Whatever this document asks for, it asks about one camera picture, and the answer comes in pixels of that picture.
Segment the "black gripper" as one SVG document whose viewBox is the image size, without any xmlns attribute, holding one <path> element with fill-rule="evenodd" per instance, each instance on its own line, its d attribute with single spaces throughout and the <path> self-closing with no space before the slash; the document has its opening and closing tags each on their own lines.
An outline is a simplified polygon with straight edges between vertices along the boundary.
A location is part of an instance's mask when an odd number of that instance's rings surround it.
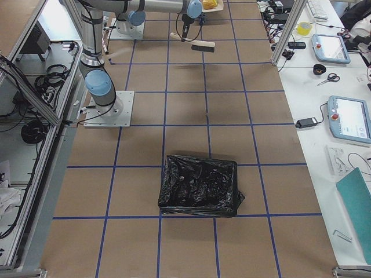
<svg viewBox="0 0 371 278">
<path fill-rule="evenodd" d="M 182 16 L 181 19 L 183 21 L 181 41 L 185 42 L 187 37 L 188 37 L 188 33 L 189 33 L 189 30 L 190 30 L 190 25 L 192 24 L 192 18 L 189 17 L 189 16 Z"/>
</svg>

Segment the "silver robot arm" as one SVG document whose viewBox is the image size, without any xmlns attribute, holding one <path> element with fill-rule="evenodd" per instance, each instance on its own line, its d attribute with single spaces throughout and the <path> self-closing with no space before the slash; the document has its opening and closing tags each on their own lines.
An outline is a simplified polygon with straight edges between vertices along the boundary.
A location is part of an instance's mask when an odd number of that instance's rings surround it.
<svg viewBox="0 0 371 278">
<path fill-rule="evenodd" d="M 82 43 L 79 69 L 93 97 L 98 115 L 119 113 L 119 101 L 102 57 L 103 12 L 115 13 L 133 27 L 144 23 L 146 12 L 182 14 L 185 19 L 201 15 L 200 1 L 79 1 L 82 5 Z"/>
<path fill-rule="evenodd" d="M 119 13 L 116 16 L 116 29 L 123 35 L 133 35 L 146 19 L 146 14 L 143 11 L 136 10 Z"/>
</svg>

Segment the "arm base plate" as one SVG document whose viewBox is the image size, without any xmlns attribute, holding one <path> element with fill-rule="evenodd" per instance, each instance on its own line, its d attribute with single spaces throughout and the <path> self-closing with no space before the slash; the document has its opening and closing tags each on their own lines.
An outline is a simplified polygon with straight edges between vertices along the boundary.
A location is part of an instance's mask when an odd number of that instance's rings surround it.
<svg viewBox="0 0 371 278">
<path fill-rule="evenodd" d="M 133 103 L 134 91 L 116 91 L 116 102 L 111 109 L 97 106 L 91 97 L 89 105 L 94 108 L 87 111 L 83 125 L 87 128 L 130 127 Z"/>
<path fill-rule="evenodd" d="M 110 39 L 116 41 L 142 40 L 144 25 L 145 23 L 139 26 L 133 26 L 127 21 L 116 21 L 114 17 L 110 24 L 110 26 L 114 26 L 110 31 Z"/>
</svg>

